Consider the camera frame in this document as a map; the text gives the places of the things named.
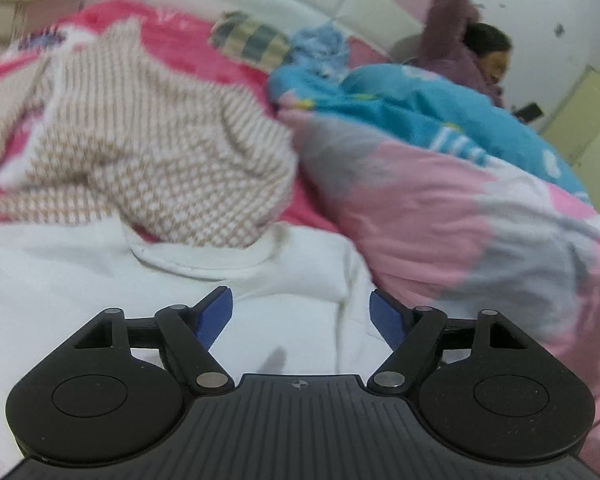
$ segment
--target smartphone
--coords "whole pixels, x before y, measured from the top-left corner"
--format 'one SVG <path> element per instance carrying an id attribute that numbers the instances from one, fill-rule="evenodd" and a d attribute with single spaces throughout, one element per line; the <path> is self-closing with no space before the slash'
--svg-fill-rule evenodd
<path id="1" fill-rule="evenodd" d="M 529 124 L 539 119 L 544 115 L 542 109 L 538 106 L 538 103 L 531 103 L 526 105 L 520 110 L 513 112 L 513 116 L 517 118 L 521 123 Z"/>

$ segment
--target light blue fabric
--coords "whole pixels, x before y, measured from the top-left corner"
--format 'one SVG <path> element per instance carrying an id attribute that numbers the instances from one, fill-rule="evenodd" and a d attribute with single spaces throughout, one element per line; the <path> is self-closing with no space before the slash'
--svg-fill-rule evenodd
<path id="1" fill-rule="evenodd" d="M 290 42 L 292 64 L 335 82 L 347 75 L 349 43 L 331 23 L 303 28 Z"/>
<path id="2" fill-rule="evenodd" d="M 295 66 L 283 66 L 269 78 L 270 99 L 288 91 L 312 109 L 379 128 L 414 146 L 449 153 L 478 166 L 487 154 L 551 182 L 589 202 L 571 168 L 528 126 L 485 95 L 411 66 L 360 67 L 339 85 Z"/>

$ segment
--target purple sweater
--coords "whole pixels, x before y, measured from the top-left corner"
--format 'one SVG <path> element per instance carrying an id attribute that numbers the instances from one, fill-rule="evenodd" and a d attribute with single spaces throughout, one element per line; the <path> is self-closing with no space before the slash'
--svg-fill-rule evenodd
<path id="1" fill-rule="evenodd" d="M 433 0 L 417 65 L 480 92 L 504 108 L 502 88 L 484 75 L 478 57 L 462 42 L 466 26 L 479 21 L 480 12 L 471 0 Z"/>

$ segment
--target pillow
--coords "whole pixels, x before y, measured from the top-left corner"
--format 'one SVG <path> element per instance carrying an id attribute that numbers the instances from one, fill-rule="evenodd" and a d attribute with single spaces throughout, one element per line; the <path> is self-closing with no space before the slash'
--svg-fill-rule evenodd
<path id="1" fill-rule="evenodd" d="M 391 63 L 391 60 L 382 52 L 374 49 L 364 40 L 351 36 L 349 42 L 349 68 L 354 69 L 364 65 Z"/>
<path id="2" fill-rule="evenodd" d="M 270 73 L 287 61 L 291 46 L 285 34 L 246 12 L 226 12 L 211 29 L 209 43 L 225 56 Z"/>

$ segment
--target woman's hair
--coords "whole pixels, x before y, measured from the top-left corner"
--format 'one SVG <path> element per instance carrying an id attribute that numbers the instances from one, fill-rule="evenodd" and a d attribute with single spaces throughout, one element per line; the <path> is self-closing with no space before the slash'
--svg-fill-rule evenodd
<path id="1" fill-rule="evenodd" d="M 470 23 L 462 42 L 478 57 L 486 56 L 491 52 L 508 52 L 512 49 L 509 37 L 499 28 L 486 23 Z"/>

